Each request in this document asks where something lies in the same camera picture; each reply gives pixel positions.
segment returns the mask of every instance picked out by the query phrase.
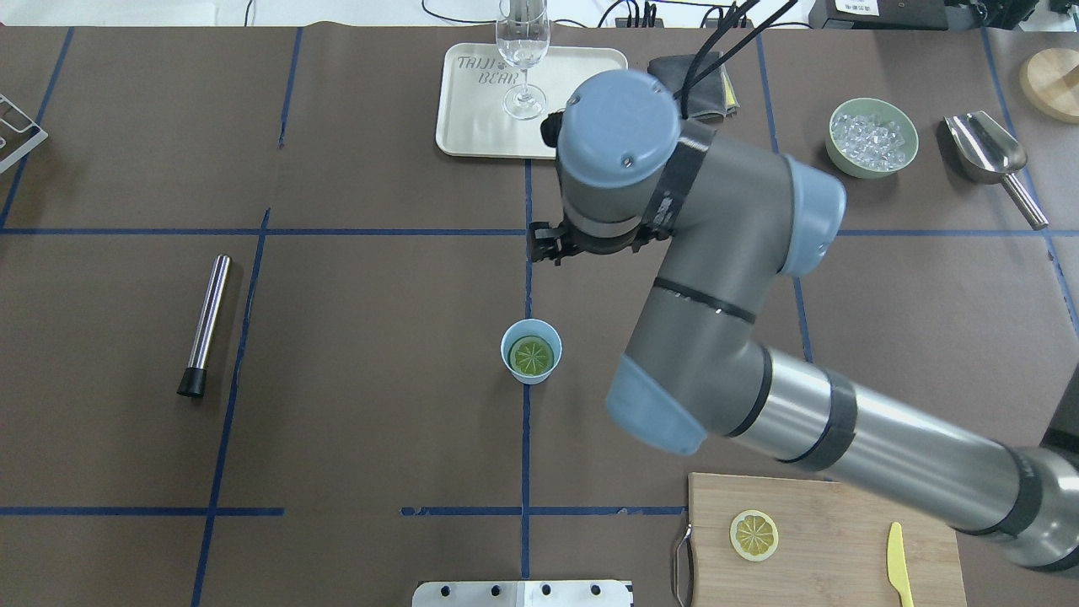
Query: yellow knife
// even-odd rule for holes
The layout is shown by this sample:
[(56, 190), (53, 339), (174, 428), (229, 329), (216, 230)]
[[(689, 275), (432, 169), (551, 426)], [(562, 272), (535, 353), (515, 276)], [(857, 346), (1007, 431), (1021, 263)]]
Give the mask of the yellow knife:
[(902, 607), (914, 607), (911, 578), (906, 576), (906, 553), (903, 552), (903, 526), (892, 523), (888, 530), (888, 581), (896, 588)]

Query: wine glass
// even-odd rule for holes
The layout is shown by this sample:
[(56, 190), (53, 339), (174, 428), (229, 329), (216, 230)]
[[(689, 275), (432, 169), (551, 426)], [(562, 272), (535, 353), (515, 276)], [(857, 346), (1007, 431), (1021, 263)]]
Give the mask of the wine glass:
[(500, 0), (494, 38), (502, 58), (524, 75), (523, 82), (506, 91), (502, 107), (517, 120), (536, 118), (543, 113), (547, 96), (529, 84), (529, 68), (535, 67), (550, 46), (546, 0)]

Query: brown table surface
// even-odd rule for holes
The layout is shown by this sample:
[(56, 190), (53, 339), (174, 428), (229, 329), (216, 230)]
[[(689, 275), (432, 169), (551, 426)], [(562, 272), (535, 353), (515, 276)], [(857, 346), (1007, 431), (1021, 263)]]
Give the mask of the brown table surface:
[[(490, 39), (0, 28), (0, 91), (51, 135), (0, 175), (0, 602), (408, 605), (424, 580), (595, 577), (673, 605), (686, 474), (797, 475), (719, 438), (665, 455), (607, 418), (665, 247), (525, 262), (525, 221), (561, 216), (552, 165), (434, 139), (445, 51)], [(702, 35), (554, 41), (643, 69)], [(836, 173), (828, 115), (875, 96), (921, 137), (896, 176), (844, 177), (842, 235), (777, 280), (759, 340), (1038, 443), (1079, 358), (1079, 129), (1016, 80), (1049, 46), (1079, 37), (768, 31), (733, 59), (742, 107), (721, 132)], [(941, 118), (974, 109), (1007, 113), (1051, 231), (948, 168)], [(174, 392), (220, 252), (234, 272), (195, 404)], [(528, 313), (565, 344), (531, 391), (496, 346)], [(1075, 601), (959, 543), (971, 606)]]

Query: paper cup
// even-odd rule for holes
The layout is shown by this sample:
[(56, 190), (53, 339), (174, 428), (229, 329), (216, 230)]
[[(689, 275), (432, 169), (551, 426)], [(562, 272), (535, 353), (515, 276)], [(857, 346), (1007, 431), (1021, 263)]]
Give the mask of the paper cup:
[[(514, 371), (514, 368), (509, 367), (509, 349), (513, 348), (514, 344), (516, 344), (518, 340), (530, 335), (546, 342), (555, 355), (555, 363), (550, 365), (550, 369), (543, 375), (523, 375), (517, 373)], [(517, 321), (506, 330), (506, 333), (502, 335), (502, 364), (506, 365), (509, 373), (514, 374), (514, 377), (516, 377), (521, 384), (534, 385), (547, 380), (547, 376), (555, 371), (555, 368), (558, 367), (558, 363), (561, 360), (562, 340), (558, 336), (558, 332), (555, 331), (555, 328), (541, 320), (524, 319), (523, 321)]]

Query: round wooden coaster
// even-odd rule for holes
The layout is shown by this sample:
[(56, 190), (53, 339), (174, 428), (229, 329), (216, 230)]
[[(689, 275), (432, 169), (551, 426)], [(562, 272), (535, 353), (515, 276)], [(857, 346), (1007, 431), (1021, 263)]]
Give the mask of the round wooden coaster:
[(1079, 124), (1079, 51), (1041, 51), (1023, 64), (1019, 80), (1036, 108), (1056, 120)]

